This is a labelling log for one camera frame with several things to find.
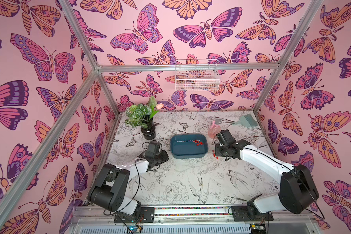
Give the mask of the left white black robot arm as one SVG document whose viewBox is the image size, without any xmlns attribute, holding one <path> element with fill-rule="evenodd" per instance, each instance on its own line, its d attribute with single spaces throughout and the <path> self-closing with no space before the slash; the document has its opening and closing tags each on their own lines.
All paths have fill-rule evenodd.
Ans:
<svg viewBox="0 0 351 234">
<path fill-rule="evenodd" d="M 110 212 L 121 212 L 136 216 L 140 211 L 140 202 L 129 197 L 126 190 L 129 181 L 140 178 L 141 174 L 167 162 L 169 156 L 165 150 L 159 153 L 143 152 L 128 165 L 116 166 L 105 164 L 88 192 L 87 200 Z"/>
</svg>

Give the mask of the teal plastic storage box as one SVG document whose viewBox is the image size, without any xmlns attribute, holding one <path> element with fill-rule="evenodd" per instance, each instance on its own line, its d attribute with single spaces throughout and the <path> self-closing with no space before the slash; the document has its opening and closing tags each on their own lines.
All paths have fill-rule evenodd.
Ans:
<svg viewBox="0 0 351 234">
<path fill-rule="evenodd" d="M 203 145 L 196 146 L 194 140 L 203 142 Z M 170 151 L 176 159 L 195 159 L 204 157 L 208 151 L 207 138 L 202 134 L 174 135 L 170 141 Z"/>
</svg>

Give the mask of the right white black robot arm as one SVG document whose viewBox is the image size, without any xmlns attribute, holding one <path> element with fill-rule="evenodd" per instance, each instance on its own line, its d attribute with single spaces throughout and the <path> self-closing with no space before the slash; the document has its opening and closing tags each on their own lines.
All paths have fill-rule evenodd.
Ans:
<svg viewBox="0 0 351 234">
<path fill-rule="evenodd" d="M 317 203 L 319 192 L 308 167 L 285 163 L 243 141 L 229 146 L 216 144 L 214 148 L 217 157 L 248 162 L 279 183 L 278 192 L 256 196 L 248 201 L 247 207 L 251 214 L 287 210 L 298 215 L 311 204 Z"/>
</svg>

